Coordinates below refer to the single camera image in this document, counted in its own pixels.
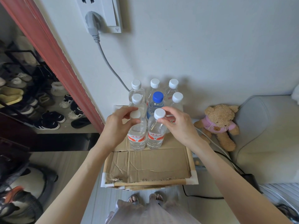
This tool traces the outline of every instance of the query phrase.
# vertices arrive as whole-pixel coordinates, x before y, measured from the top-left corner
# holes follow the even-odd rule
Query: door frame
[[[78,80],[35,2],[33,0],[0,0],[0,3],[79,105],[95,129],[101,133],[104,129],[101,116]]]

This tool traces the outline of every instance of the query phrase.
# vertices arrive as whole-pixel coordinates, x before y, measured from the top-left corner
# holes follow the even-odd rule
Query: left hand
[[[136,110],[137,107],[122,107],[108,116],[97,144],[110,151],[118,146],[127,136],[129,129],[141,122],[139,119],[130,119],[130,113]],[[123,124],[122,119],[129,119],[129,121]]]

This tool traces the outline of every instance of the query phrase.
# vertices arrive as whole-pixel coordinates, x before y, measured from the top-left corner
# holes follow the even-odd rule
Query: teddy bear
[[[209,137],[214,133],[219,140],[220,145],[228,152],[236,148],[236,144],[230,139],[227,131],[232,135],[240,133],[239,127],[232,121],[238,106],[216,105],[208,107],[204,113],[205,118],[194,123],[196,128],[202,128],[202,131]],[[208,143],[210,140],[204,135],[201,137]]]

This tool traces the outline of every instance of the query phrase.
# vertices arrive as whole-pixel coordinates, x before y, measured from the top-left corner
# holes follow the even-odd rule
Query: plastic water bottle
[[[157,108],[161,108],[163,106],[163,94],[160,91],[157,91],[153,94],[152,101],[147,106],[147,120],[154,115]]]
[[[157,119],[164,118],[166,112],[162,108],[155,110],[153,116],[148,121],[148,134],[147,134],[147,146],[150,149],[160,148],[166,133],[166,126],[162,123],[157,122]]]
[[[152,96],[156,91],[159,91],[160,81],[159,79],[152,79],[150,81],[151,88],[148,90],[146,103],[147,105],[152,101]]]
[[[142,96],[138,93],[132,96],[132,102],[129,104],[130,107],[137,107],[138,111],[140,111],[141,118],[145,118],[147,113],[147,105],[142,100]]]
[[[164,105],[170,106],[172,102],[172,96],[175,92],[178,92],[178,80],[170,79],[168,87],[164,91]]]
[[[130,119],[140,119],[141,123],[132,126],[128,132],[128,139],[132,149],[142,150],[146,144],[147,121],[141,118],[140,111],[130,113]]]
[[[175,92],[172,96],[172,103],[171,103],[170,107],[174,107],[174,108],[177,108],[177,109],[183,111],[183,105],[181,103],[183,97],[184,96],[182,93]]]
[[[132,81],[132,89],[129,91],[129,101],[132,102],[132,96],[134,94],[140,94],[142,96],[143,102],[146,100],[145,90],[141,88],[141,82],[139,80],[134,79]]]

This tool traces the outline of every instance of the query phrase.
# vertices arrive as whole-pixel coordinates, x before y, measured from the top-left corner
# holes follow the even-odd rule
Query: cardboard box
[[[101,187],[140,190],[177,184],[198,184],[198,179],[192,152],[169,133],[156,150],[135,151],[126,137],[107,157]]]

